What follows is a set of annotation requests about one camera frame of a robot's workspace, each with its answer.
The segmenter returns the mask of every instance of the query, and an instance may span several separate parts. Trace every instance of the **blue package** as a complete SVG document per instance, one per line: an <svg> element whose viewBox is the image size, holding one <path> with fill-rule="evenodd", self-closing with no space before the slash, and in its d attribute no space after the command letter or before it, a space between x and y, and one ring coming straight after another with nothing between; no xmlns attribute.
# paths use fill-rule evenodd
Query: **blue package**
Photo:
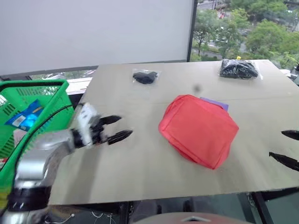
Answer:
<svg viewBox="0 0 299 224"><path fill-rule="evenodd" d="M5 122L5 124L17 127L24 131L28 131L36 122L38 116L42 111L43 107L37 99L33 103L31 103L27 109L14 115L11 119Z"/></svg>

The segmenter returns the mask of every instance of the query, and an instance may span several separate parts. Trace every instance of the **purple cloth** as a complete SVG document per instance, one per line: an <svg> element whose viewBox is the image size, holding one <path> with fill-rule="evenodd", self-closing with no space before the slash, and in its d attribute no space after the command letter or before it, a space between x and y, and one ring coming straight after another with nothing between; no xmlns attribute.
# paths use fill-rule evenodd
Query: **purple cloth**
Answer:
<svg viewBox="0 0 299 224"><path fill-rule="evenodd" d="M218 101L215 101L215 100L211 100L211 99L207 99L207 98L204 98L204 97L201 97L202 100L206 101L206 102L209 102L211 104L216 104L216 105L219 105L221 106L225 111L228 111L228 104L224 104L224 103L221 103L221 102L218 102Z"/></svg>

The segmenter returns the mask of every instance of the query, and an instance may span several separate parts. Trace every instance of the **window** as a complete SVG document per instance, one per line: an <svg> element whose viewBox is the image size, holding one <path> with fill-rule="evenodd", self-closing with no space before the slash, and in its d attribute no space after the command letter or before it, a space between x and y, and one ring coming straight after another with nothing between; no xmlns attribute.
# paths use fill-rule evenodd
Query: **window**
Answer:
<svg viewBox="0 0 299 224"><path fill-rule="evenodd" d="M69 86L66 89L66 92L69 95L72 95L85 92L90 81L92 80L94 71L95 70L56 72L50 74L31 75L30 78L33 80L67 79Z"/></svg>
<svg viewBox="0 0 299 224"><path fill-rule="evenodd" d="M190 61L237 56L297 73L299 0L200 0Z"/></svg>
<svg viewBox="0 0 299 224"><path fill-rule="evenodd" d="M95 70L83 70L83 71L67 71L67 72L56 72L50 74L32 75L31 79L76 79L76 78L87 78L92 77Z"/></svg>

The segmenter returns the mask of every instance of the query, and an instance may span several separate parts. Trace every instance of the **black object in plastic bag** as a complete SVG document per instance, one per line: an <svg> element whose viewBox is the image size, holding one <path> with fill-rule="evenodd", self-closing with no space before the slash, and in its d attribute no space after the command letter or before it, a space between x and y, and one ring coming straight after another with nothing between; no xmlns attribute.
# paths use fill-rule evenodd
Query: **black object in plastic bag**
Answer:
<svg viewBox="0 0 299 224"><path fill-rule="evenodd" d="M251 61L222 60L221 77L251 79L258 77L259 73Z"/></svg>
<svg viewBox="0 0 299 224"><path fill-rule="evenodd" d="M154 71L149 74L143 72L137 72L133 74L133 78L136 79L137 82L140 82L142 84L151 84L155 81L156 77L157 73Z"/></svg>

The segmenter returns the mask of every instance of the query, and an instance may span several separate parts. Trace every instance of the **plastic bag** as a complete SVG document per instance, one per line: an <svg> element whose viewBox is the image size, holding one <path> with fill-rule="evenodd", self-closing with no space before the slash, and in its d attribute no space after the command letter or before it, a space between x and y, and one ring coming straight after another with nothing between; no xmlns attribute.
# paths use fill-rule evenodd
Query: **plastic bag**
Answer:
<svg viewBox="0 0 299 224"><path fill-rule="evenodd" d="M219 75L227 78L252 79L261 77L253 61L223 59Z"/></svg>
<svg viewBox="0 0 299 224"><path fill-rule="evenodd" d="M43 111L43 107L38 100L31 103L27 109L14 115L5 124L17 127L21 130L28 131L36 122L38 116Z"/></svg>
<svg viewBox="0 0 299 224"><path fill-rule="evenodd" d="M133 82L152 84L157 81L160 74L160 71L133 69Z"/></svg>

